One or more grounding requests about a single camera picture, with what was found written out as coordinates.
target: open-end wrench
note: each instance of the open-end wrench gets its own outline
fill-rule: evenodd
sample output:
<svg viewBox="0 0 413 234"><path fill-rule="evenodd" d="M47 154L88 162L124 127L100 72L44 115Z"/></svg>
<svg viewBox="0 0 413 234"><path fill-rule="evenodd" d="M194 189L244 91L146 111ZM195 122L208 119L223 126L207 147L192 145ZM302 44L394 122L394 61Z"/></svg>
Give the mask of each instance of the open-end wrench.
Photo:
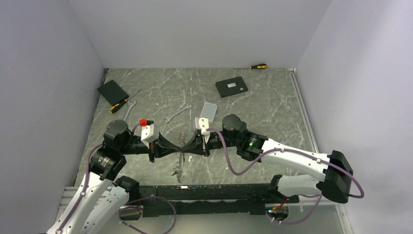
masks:
<svg viewBox="0 0 413 234"><path fill-rule="evenodd" d="M128 108L126 109L126 112L125 112L125 114L123 115L123 118L122 118L123 121L126 121L126 119L128 118L128 115L129 115L129 113L131 112L132 107L133 107L134 105L136 105L136 100L134 99L133 102L132 102L132 100L129 99L128 102L127 102L127 104L128 104Z"/></svg>
<svg viewBox="0 0 413 234"><path fill-rule="evenodd" d="M175 113L175 114L173 114L173 115L171 115L171 116L169 116L169 117L164 118L165 123L169 123L172 118L174 118L175 116L177 116L178 114L180 114L180 113L183 112L184 110L191 109L191 107L192 107L191 103L188 103L188 104L185 106L184 109L181 109L181 110L179 110L177 113Z"/></svg>

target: screwdriver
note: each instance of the screwdriver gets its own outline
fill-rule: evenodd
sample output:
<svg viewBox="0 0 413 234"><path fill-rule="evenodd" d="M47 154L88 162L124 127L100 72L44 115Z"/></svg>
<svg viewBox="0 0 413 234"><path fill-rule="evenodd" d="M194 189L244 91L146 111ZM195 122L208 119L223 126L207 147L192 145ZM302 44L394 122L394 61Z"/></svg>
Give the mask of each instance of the screwdriver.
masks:
<svg viewBox="0 0 413 234"><path fill-rule="evenodd" d="M116 104L115 106L113 106L113 107L109 110L109 112L110 112L111 114L116 113L123 105L126 104L126 102L127 102L129 99L131 99L131 97L133 97L133 96L135 96L135 94L139 93L139 91L140 91L140 90L138 90L138 92L132 94L132 95L131 95L130 97L128 97L127 99L120 101L118 104Z"/></svg>
<svg viewBox="0 0 413 234"><path fill-rule="evenodd" d="M253 65L249 67L249 69L265 69L265 68L267 68L267 64L265 63L261 63L258 65Z"/></svg>

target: wrench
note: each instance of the wrench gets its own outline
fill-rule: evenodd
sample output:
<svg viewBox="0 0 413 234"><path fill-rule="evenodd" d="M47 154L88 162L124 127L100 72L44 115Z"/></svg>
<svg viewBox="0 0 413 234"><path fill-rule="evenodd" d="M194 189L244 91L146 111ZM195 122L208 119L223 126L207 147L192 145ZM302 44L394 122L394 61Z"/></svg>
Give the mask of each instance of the wrench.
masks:
<svg viewBox="0 0 413 234"><path fill-rule="evenodd" d="M129 99L128 102L127 102L127 104L128 104L128 108L126 109L126 112L125 112L125 114L123 115L123 118L122 118L123 121L126 121L126 119L128 118L128 115L129 115L129 113L131 112L132 107L133 107L134 105L136 105L136 100L134 99L133 102L132 102L132 100Z"/></svg>
<svg viewBox="0 0 413 234"><path fill-rule="evenodd" d="M164 118L165 123L169 123L172 118L174 118L175 116L177 116L178 114L180 114L180 113L183 112L184 110L191 109L191 107L192 107L191 103L188 103L188 104L185 106L184 109L181 109L181 110L179 110L177 113L175 113L175 114L173 114L173 115L171 115L171 116L169 116L169 117Z"/></svg>

